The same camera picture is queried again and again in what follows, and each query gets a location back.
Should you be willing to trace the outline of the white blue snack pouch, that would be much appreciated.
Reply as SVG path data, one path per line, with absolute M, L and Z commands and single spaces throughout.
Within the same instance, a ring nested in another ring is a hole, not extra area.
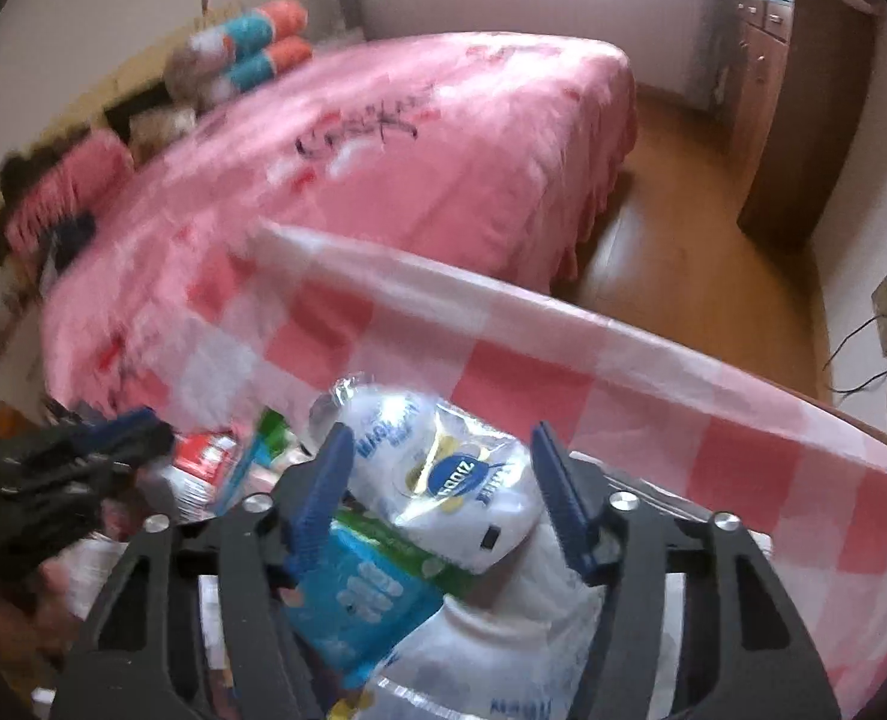
M 470 574 L 516 550 L 541 517 L 525 444 L 437 395 L 346 377 L 310 406 L 311 444 L 334 424 L 354 439 L 350 497 Z

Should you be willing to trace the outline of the red white snack wrapper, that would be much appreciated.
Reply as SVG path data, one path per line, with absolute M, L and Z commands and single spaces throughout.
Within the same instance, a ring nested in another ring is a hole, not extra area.
M 240 457 L 232 431 L 178 434 L 170 454 L 154 461 L 147 479 L 164 494 L 164 512 L 178 523 L 214 515 L 220 488 Z

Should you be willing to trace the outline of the blue green snack wrapper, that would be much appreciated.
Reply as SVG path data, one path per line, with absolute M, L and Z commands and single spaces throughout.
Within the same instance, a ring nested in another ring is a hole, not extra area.
M 382 520 L 341 509 L 322 555 L 297 585 L 286 616 L 346 689 L 367 681 L 393 647 L 466 595 L 475 577 L 409 543 Z

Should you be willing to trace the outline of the white plastic bag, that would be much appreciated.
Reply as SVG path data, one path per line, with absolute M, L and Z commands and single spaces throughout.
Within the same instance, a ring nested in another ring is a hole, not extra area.
M 396 645 L 333 718 L 564 718 L 576 699 L 604 592 L 567 567 L 543 518 L 481 578 L 484 601 L 449 596 Z

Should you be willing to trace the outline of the black cloth on bed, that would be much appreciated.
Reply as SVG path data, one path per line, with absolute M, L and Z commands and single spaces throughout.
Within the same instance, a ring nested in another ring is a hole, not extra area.
M 90 211 L 62 218 L 41 239 L 43 263 L 51 266 L 55 273 L 62 273 L 91 243 L 96 232 L 97 223 Z

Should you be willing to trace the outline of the pink checked tablecloth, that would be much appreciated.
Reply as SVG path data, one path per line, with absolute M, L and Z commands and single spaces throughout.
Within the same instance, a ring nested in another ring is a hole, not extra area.
M 304 424 L 367 372 L 442 395 L 515 436 L 729 509 L 774 561 L 855 715 L 887 677 L 887 445 L 789 390 L 626 323 L 475 273 L 299 227 L 180 234 L 162 266 L 164 415 Z

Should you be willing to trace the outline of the pink love pillow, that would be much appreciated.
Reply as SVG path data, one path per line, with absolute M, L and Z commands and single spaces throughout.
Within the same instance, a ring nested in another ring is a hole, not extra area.
M 133 154 L 109 128 L 92 130 L 22 195 L 6 226 L 11 252 L 28 260 L 60 221 L 100 218 L 134 177 Z

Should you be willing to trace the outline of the lower rolled colourful blanket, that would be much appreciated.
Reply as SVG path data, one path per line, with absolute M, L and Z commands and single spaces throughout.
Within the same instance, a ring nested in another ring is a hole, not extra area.
M 191 104 L 198 110 L 214 109 L 294 70 L 307 62 L 311 54 L 313 47 L 302 37 L 281 39 L 201 83 L 191 93 Z

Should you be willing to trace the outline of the pink bed with bedspread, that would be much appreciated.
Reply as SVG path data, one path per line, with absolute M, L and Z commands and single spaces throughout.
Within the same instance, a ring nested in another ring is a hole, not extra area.
M 336 50 L 218 107 L 141 167 L 43 303 L 46 392 L 224 421 L 222 367 L 295 344 L 254 246 L 294 226 L 531 291 L 577 273 L 637 135 L 613 44 L 450 32 Z

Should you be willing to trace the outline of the brown wooden dresser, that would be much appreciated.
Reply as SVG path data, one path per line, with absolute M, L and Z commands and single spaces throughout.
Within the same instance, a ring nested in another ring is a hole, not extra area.
M 732 160 L 748 238 L 802 250 L 867 99 L 876 16 L 842 0 L 733 0 Z

